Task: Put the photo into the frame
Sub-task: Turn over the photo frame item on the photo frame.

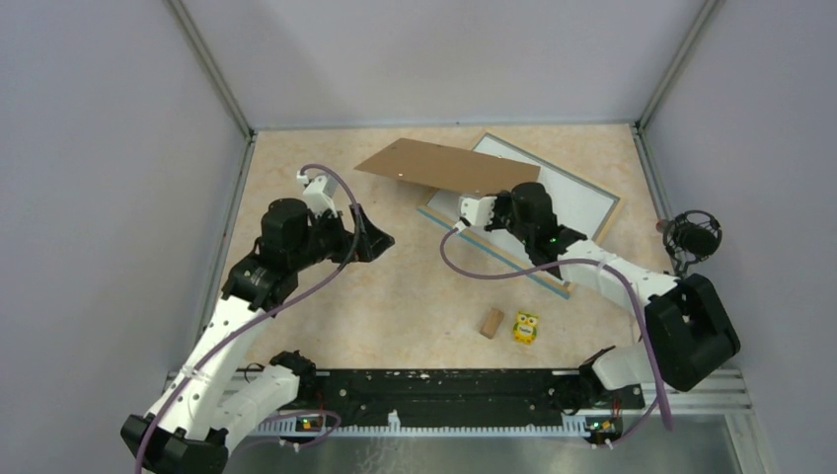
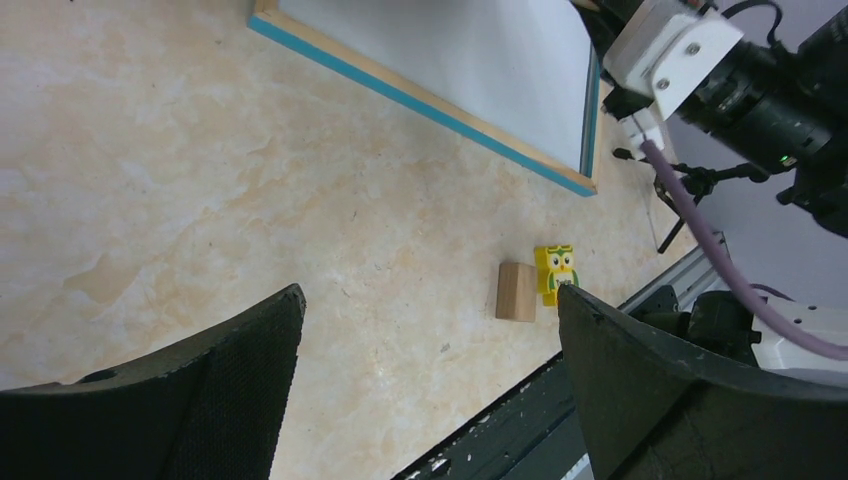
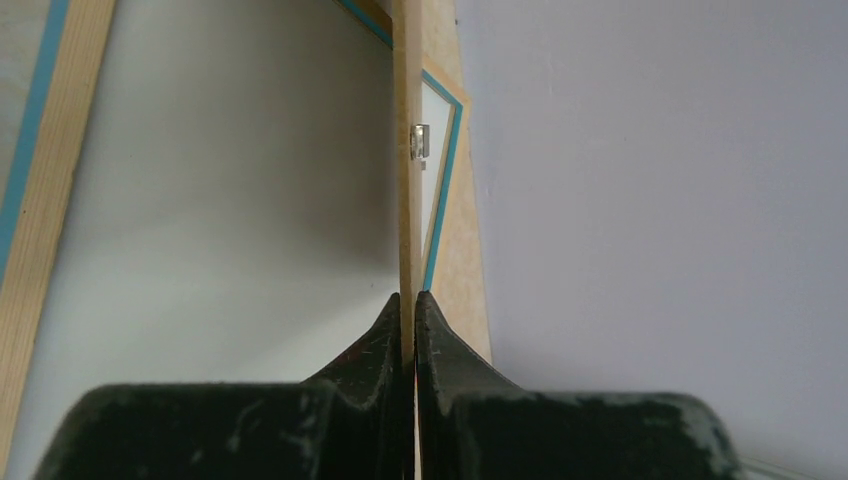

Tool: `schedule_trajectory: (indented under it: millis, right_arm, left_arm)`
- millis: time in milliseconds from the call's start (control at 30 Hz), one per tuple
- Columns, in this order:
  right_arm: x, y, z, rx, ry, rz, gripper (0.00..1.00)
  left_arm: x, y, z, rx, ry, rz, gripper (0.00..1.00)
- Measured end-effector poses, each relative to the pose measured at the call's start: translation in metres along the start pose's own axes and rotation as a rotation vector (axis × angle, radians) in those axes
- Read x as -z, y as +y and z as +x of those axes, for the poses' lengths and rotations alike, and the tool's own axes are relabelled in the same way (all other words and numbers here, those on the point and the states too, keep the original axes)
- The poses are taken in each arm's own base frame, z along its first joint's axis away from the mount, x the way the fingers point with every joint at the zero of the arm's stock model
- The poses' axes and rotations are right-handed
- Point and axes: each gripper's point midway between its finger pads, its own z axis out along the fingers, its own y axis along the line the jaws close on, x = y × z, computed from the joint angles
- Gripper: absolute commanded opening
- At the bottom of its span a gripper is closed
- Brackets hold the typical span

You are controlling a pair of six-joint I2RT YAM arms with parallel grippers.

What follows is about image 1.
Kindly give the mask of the brown cardboard backing board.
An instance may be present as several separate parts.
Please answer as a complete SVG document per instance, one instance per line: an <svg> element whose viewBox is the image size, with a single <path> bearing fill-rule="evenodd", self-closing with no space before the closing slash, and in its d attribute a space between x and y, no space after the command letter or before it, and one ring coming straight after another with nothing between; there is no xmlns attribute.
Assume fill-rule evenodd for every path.
<svg viewBox="0 0 837 474"><path fill-rule="evenodd" d="M360 172L461 195L487 196L535 182L540 168L525 162L399 138L355 166Z"/></svg>

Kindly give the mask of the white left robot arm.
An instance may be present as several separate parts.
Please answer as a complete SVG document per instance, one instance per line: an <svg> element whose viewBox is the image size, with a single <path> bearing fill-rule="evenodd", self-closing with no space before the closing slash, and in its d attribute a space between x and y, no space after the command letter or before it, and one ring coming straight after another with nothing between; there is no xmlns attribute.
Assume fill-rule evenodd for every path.
<svg viewBox="0 0 837 474"><path fill-rule="evenodd" d="M320 213L297 198L272 202L252 251L233 266L209 324L180 372L143 415L131 415L120 436L137 473L220 473L238 444L268 414L283 406L304 408L315 399L312 362L283 353L279 364L230 398L223 393L269 319L322 289L329 274L297 294L302 271L325 261L340 273L371 263L394 246L362 206L350 206L347 230L338 211Z"/></svg>

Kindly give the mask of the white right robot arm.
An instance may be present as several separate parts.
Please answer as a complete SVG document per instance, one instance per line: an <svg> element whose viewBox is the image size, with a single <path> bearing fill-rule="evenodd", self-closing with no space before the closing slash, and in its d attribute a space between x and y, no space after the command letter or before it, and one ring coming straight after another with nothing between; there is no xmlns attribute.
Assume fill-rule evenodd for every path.
<svg viewBox="0 0 837 474"><path fill-rule="evenodd" d="M528 182L477 201L477 226L504 230L541 272L583 285L639 316L639 342L604 350L583 364L581 399L604 407L628 385L689 391L741 350L714 285L639 267L559 222L545 187Z"/></svg>

